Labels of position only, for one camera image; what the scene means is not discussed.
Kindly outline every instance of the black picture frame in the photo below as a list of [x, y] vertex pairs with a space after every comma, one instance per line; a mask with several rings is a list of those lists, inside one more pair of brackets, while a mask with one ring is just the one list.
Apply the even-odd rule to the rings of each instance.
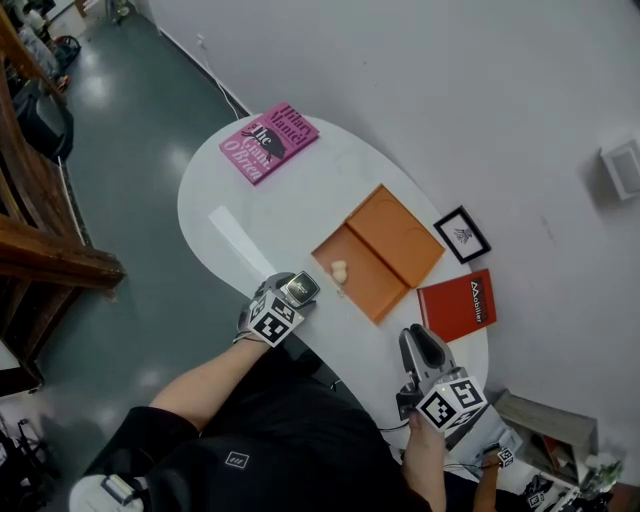
[[[442, 229], [442, 226], [444, 224], [446, 224], [447, 222], [451, 221], [451, 219], [453, 219], [455, 217], [462, 217], [462, 220], [464, 220], [465, 224], [472, 231], [473, 236], [476, 237], [476, 240], [480, 243], [480, 245], [482, 246], [482, 249], [480, 249], [479, 251], [474, 252], [473, 254], [471, 254], [469, 256], [466, 256], [466, 257], [463, 257], [460, 254], [460, 252], [458, 252], [458, 250], [456, 249], [456, 246], [449, 239], [449, 235], [447, 235], [444, 232], [444, 230]], [[458, 258], [458, 261], [460, 263], [468, 263], [469, 261], [477, 258], [478, 256], [482, 256], [483, 254], [486, 254], [491, 250], [491, 246], [489, 245], [489, 242], [487, 242], [487, 239], [480, 232], [480, 230], [478, 229], [478, 226], [476, 226], [476, 223], [473, 222], [473, 220], [471, 219], [471, 217], [467, 213], [467, 210], [464, 209], [464, 206], [459, 206], [458, 208], [453, 210], [448, 215], [445, 215], [442, 219], [440, 219], [438, 222], [436, 222], [433, 225], [433, 227], [436, 228], [436, 230], [438, 231], [438, 233], [440, 234], [442, 239], [446, 242], [447, 246], [449, 247], [449, 249], [451, 249], [451, 252], [453, 252], [453, 254], [455, 254], [456, 258]]]

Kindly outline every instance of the orange box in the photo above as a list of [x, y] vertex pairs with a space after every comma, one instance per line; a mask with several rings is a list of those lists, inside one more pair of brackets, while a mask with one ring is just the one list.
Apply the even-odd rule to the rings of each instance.
[[345, 293], [378, 324], [409, 291], [398, 277], [351, 231], [342, 225], [313, 251], [313, 257], [331, 275], [331, 264], [349, 265]]
[[409, 287], [417, 288], [444, 248], [391, 192], [380, 185], [347, 225]]
[[444, 248], [383, 185], [358, 206], [314, 258], [331, 275], [347, 262], [345, 293], [375, 324], [400, 302], [444, 253]]

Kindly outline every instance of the red book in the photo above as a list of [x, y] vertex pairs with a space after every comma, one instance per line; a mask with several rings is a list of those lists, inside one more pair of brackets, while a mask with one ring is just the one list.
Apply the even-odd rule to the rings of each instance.
[[447, 343], [496, 321], [488, 270], [417, 290], [422, 323]]

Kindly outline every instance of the framed picture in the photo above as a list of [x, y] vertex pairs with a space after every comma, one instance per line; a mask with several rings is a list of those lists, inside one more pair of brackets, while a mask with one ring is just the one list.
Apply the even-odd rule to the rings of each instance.
[[438, 230], [460, 263], [467, 263], [491, 250], [489, 242], [462, 206], [436, 222], [433, 227]]

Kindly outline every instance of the gray concrete floor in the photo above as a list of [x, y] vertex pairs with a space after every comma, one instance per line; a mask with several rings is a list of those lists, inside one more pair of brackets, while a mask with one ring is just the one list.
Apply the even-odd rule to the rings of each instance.
[[244, 301], [196, 259], [176, 211], [191, 156], [233, 112], [144, 18], [96, 26], [81, 42], [67, 93], [71, 184], [93, 245], [128, 277], [115, 303], [85, 293], [39, 360], [46, 387], [33, 400], [64, 475], [52, 510], [130, 407], [228, 347]]

